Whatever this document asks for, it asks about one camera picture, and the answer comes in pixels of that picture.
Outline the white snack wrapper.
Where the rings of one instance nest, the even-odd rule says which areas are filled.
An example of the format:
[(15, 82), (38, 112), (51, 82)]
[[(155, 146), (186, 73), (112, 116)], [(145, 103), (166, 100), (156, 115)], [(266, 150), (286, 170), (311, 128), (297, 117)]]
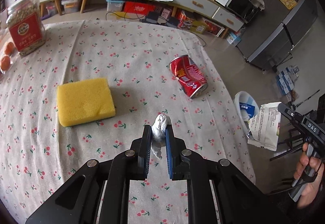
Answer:
[(248, 144), (276, 151), (278, 146), (281, 113), (278, 110), (280, 102), (263, 104), (257, 115), (248, 122), (252, 139)]

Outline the white tissue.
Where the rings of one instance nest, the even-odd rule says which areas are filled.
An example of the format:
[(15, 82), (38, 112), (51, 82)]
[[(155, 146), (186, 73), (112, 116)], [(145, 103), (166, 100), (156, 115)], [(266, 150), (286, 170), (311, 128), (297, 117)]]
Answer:
[(158, 114), (152, 125), (151, 150), (158, 159), (162, 159), (161, 149), (166, 146), (166, 129), (171, 124), (171, 120), (165, 114)]

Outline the crushed red soda can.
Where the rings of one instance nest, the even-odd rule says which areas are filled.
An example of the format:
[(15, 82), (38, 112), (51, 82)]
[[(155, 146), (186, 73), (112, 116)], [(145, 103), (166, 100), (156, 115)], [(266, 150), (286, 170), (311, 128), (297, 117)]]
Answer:
[(169, 63), (169, 69), (191, 99), (198, 97), (208, 87), (205, 75), (188, 55), (173, 59)]

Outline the yellow green sponge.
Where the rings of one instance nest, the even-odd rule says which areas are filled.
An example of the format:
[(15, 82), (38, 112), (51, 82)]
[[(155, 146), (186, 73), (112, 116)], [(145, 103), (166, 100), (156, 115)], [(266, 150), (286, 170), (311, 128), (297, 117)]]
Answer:
[(105, 78), (58, 86), (57, 107), (58, 119), (63, 127), (111, 118), (116, 115), (112, 94)]

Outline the white trash bin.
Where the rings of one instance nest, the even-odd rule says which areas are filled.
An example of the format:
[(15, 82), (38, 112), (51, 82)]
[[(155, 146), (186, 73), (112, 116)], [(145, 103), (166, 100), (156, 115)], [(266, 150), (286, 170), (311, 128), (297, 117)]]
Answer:
[(250, 119), (258, 114), (259, 106), (253, 97), (245, 91), (236, 93), (234, 97), (234, 106), (239, 116), (239, 121), (242, 125), (244, 134), (248, 139), (252, 139), (253, 136), (248, 123)]

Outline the blue carton in bin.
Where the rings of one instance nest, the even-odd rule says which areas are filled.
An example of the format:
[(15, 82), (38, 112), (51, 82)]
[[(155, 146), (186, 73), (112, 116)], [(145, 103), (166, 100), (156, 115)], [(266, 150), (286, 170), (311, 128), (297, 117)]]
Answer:
[(248, 122), (255, 116), (255, 106), (240, 102), (239, 107), (241, 117), (244, 121)]

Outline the grey refrigerator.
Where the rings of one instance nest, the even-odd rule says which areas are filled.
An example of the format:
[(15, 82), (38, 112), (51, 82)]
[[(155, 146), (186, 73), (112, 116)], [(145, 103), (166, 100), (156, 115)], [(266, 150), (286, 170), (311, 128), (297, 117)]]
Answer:
[(263, 0), (262, 10), (241, 35), (238, 49), (251, 65), (275, 70), (318, 17), (316, 0)]

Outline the lion dance cardboard box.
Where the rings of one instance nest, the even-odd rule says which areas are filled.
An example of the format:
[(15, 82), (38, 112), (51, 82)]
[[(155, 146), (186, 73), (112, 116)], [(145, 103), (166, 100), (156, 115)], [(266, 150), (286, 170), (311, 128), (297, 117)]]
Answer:
[(176, 18), (179, 21), (177, 27), (182, 30), (203, 34), (209, 28), (200, 17), (186, 10), (179, 10), (176, 13)]

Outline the red gift box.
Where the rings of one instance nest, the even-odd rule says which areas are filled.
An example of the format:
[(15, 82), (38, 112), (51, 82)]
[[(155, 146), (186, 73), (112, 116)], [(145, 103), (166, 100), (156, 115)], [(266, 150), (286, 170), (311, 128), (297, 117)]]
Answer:
[(126, 14), (134, 14), (135, 16), (137, 16), (137, 18), (146, 16), (154, 10), (155, 5), (134, 1), (126, 1), (123, 8), (123, 11)]

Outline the orange tangerine right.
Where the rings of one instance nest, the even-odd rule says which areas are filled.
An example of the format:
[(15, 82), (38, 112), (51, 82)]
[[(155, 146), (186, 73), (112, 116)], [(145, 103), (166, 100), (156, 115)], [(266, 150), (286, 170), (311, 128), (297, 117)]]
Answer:
[(4, 49), (4, 54), (6, 56), (11, 56), (12, 53), (15, 52), (15, 45), (13, 42), (8, 42), (6, 45), (5, 45), (5, 49)]

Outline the seed jar red label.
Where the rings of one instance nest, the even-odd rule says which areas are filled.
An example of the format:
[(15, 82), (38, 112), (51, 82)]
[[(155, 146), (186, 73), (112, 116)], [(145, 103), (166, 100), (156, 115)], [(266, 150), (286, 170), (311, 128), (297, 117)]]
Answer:
[(39, 5), (39, 0), (16, 0), (8, 8), (6, 24), (21, 57), (31, 54), (46, 42)]

